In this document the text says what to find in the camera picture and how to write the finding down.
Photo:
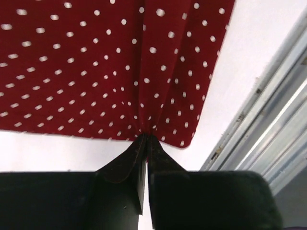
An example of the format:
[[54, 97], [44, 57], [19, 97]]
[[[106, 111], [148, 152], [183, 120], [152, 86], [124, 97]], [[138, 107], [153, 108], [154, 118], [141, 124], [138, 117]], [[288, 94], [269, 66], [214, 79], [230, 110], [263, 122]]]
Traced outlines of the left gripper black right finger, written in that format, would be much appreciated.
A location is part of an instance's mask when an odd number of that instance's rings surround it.
[[183, 169], [155, 136], [147, 142], [149, 204], [156, 230], [281, 230], [268, 183], [252, 171]]

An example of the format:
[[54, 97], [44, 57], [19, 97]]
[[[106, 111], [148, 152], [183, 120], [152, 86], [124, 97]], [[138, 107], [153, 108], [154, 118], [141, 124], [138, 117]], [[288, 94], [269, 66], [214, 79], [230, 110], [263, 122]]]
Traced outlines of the red polka dot skirt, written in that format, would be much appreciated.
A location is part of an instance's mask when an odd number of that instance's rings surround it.
[[234, 4], [1, 1], [1, 129], [186, 148]]

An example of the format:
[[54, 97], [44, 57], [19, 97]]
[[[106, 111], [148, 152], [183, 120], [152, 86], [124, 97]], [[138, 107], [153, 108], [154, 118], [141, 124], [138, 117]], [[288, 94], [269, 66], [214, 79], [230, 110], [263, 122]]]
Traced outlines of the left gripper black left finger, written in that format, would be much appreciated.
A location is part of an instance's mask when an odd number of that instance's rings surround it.
[[147, 136], [95, 172], [3, 172], [3, 230], [135, 230], [143, 210]]

